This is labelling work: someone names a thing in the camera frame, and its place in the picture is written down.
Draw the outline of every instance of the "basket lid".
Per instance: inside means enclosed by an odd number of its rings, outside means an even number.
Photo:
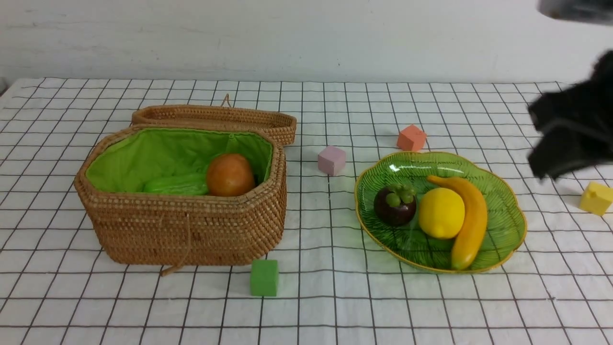
[[[141,123],[186,126],[206,123],[221,130],[261,130],[280,145],[290,145],[295,140],[297,121],[281,112],[235,108],[230,104],[230,95],[226,94],[220,106],[176,104],[145,107],[132,114],[132,124]]]

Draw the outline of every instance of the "green cube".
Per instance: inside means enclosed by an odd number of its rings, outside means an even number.
[[[276,296],[279,264],[276,260],[253,260],[251,263],[251,296]]]

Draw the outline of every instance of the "mangosteen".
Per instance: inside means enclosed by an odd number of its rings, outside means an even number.
[[[416,194],[410,184],[388,185],[375,196],[375,214],[393,227],[406,225],[417,210]]]

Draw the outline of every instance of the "green fabric lining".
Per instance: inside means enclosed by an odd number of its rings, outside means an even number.
[[[260,184],[270,175],[272,152],[272,144],[256,133],[146,128],[108,147],[85,176],[103,192],[140,193],[149,180],[205,173],[214,157],[240,153]]]

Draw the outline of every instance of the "lemon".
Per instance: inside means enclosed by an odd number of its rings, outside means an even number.
[[[438,239],[454,238],[464,223],[464,201],[448,188],[429,190],[419,202],[419,226]]]

